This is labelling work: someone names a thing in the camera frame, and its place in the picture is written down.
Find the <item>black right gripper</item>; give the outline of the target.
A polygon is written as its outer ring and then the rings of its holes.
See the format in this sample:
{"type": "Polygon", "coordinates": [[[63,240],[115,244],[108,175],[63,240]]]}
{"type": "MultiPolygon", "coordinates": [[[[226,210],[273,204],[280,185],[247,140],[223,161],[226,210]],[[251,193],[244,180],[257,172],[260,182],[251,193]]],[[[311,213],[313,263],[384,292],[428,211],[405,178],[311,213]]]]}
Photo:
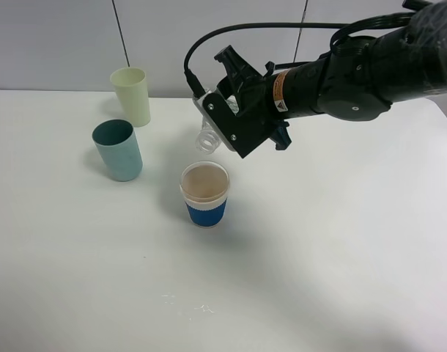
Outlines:
{"type": "Polygon", "coordinates": [[[269,69],[261,75],[231,45],[219,51],[214,60],[225,68],[226,77],[218,83],[218,89],[232,111],[238,117],[259,117],[275,124],[270,139],[275,143],[276,150],[286,150],[292,140],[287,130],[289,123],[277,117],[277,100],[273,98],[274,70],[269,69]]]}

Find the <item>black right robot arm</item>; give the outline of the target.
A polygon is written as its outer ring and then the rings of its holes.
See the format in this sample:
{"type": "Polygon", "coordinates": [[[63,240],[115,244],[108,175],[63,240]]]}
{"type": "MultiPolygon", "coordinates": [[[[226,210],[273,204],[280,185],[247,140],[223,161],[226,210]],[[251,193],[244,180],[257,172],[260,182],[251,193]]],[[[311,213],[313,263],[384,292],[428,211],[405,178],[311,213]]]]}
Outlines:
{"type": "Polygon", "coordinates": [[[398,17],[382,37],[361,35],[362,22],[337,31],[318,60],[263,76],[233,48],[217,56],[226,77],[203,102],[229,149],[247,156],[265,140],[285,150],[289,120],[327,114],[371,121],[396,102],[447,93],[447,1],[398,17]]]}

